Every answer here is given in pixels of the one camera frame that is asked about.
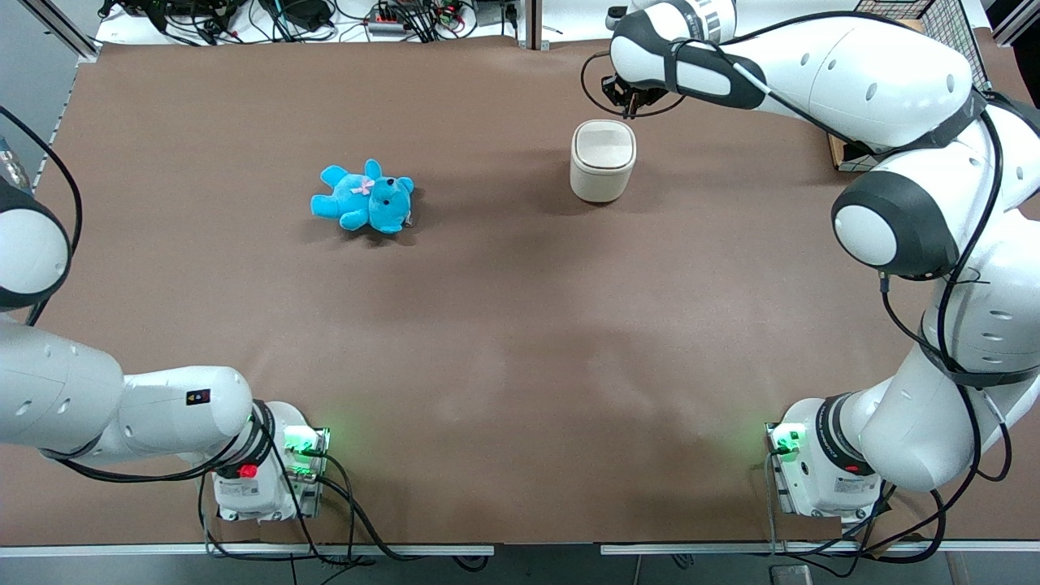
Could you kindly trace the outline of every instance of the metal frame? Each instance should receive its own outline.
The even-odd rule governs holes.
[[[98,47],[50,0],[18,0],[66,47],[87,60],[98,58]]]
[[[993,40],[1000,46],[1008,47],[1038,19],[1040,19],[1040,1],[1021,2],[1003,22],[993,27]]]
[[[896,542],[889,553],[919,553],[930,541]],[[777,551],[805,553],[818,546],[818,542],[778,542]],[[828,552],[855,553],[859,542],[843,541],[831,546]],[[1040,540],[943,540],[939,551],[952,553],[1040,553]],[[704,542],[687,544],[601,544],[599,554],[614,555],[761,555],[770,554],[769,542]]]
[[[523,2],[524,49],[534,51],[549,50],[548,43],[542,41],[542,0],[524,0]]]
[[[307,544],[222,544],[237,555],[306,555]],[[345,556],[346,545],[319,546],[322,555]],[[402,544],[390,546],[401,555],[424,557],[491,557],[495,554],[492,544]],[[136,555],[207,555],[218,553],[205,544],[88,544],[75,546],[0,546],[0,559],[27,559],[45,557],[103,557]],[[355,544],[353,554],[362,557],[378,557],[383,553],[370,544]]]

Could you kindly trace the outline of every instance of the table surface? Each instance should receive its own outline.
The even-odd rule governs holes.
[[[600,112],[576,73],[601,48],[106,47],[55,145],[84,232],[41,326],[128,373],[238,368],[333,429],[391,542],[760,541],[763,425],[873,385],[909,344],[834,241],[851,176],[811,127],[687,101],[632,123],[619,201],[577,200],[569,141]],[[309,213],[322,168],[367,157],[418,187],[396,238]],[[49,166],[40,197],[68,220],[64,188]],[[898,308],[913,319],[928,288],[899,283]],[[1040,417],[1013,433],[1012,476],[972,486],[951,537],[1040,536]],[[200,540],[190,483],[90,482],[11,446],[0,469],[0,544]],[[313,523],[327,541],[344,527],[331,503]],[[785,538],[836,533],[781,518]]]

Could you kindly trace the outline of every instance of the blue teddy bear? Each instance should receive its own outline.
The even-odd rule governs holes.
[[[321,182],[332,187],[332,195],[312,197],[311,213],[338,220],[345,230],[368,224],[382,233],[394,234],[410,223],[415,183],[408,177],[384,177],[380,163],[371,158],[365,162],[364,175],[334,164],[321,172]]]

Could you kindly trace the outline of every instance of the cylindrical container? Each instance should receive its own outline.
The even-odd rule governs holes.
[[[590,203],[621,197],[635,166],[635,133],[614,120],[590,120],[571,139],[571,190]]]

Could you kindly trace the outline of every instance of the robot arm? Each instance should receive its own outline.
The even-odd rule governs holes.
[[[54,214],[0,181],[0,311],[50,298],[71,256]],[[324,462],[291,447],[290,435],[309,452],[327,448],[326,431],[307,427],[288,404],[255,401],[231,367],[124,376],[105,352],[0,312],[0,442],[35,448],[88,475],[84,465],[162,455],[207,462],[222,517],[281,519],[295,517],[296,502],[305,515],[315,513]]]
[[[735,40],[734,30],[729,0],[659,2],[621,19],[610,60],[635,88],[794,118],[801,110],[876,152],[921,138],[972,101],[960,53],[891,21],[818,18]]]
[[[987,104],[959,53],[895,23],[817,15],[743,37],[734,30],[729,0],[629,11],[610,42],[617,79],[604,87],[609,80],[629,95],[667,90],[801,118],[876,153],[894,152],[840,194],[833,227],[885,286],[885,275],[936,279],[920,321],[928,346],[872,388],[798,402],[770,433],[786,453],[777,477],[785,510],[853,524],[870,512],[880,479],[922,491],[951,481],[972,461],[973,426],[985,451],[998,423],[1013,425],[1040,393],[1040,224],[1016,209],[1040,188],[1040,138],[1024,120],[1035,110],[1023,117]],[[1000,188],[987,217],[997,141]],[[940,328],[938,307],[965,253]],[[978,384],[933,355],[940,329],[950,359]],[[981,388],[968,387],[964,399],[974,423],[958,383]]]

